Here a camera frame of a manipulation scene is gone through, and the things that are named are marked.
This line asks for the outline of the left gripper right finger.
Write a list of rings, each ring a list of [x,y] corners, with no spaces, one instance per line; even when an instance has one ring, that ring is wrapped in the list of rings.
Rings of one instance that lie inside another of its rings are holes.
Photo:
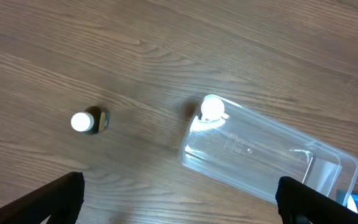
[[[275,195],[283,224],[358,224],[358,214],[309,188],[283,176]]]

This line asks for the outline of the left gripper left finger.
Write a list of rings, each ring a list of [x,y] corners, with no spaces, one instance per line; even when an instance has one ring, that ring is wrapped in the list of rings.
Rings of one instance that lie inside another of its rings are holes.
[[[0,223],[75,224],[84,202],[81,172],[64,176],[0,208]]]

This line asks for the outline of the clear plastic container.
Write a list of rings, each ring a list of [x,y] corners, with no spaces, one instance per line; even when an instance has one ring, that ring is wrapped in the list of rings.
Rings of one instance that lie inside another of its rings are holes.
[[[201,101],[181,145],[183,165],[272,203],[283,176],[336,202],[337,190],[344,190],[347,200],[358,176],[356,157],[220,98],[229,118],[201,120]]]

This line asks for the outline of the dark bottle white cap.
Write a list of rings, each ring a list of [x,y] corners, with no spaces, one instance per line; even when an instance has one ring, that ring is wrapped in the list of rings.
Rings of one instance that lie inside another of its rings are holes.
[[[101,106],[90,106],[82,112],[75,113],[70,124],[77,132],[95,135],[108,129],[109,111]]]

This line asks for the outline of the orange tube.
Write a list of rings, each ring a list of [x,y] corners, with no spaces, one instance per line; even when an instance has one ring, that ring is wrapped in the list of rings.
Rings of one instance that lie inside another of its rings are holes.
[[[217,121],[219,119],[228,119],[229,115],[225,113],[223,100],[216,95],[207,95],[204,97],[201,106],[201,120]]]

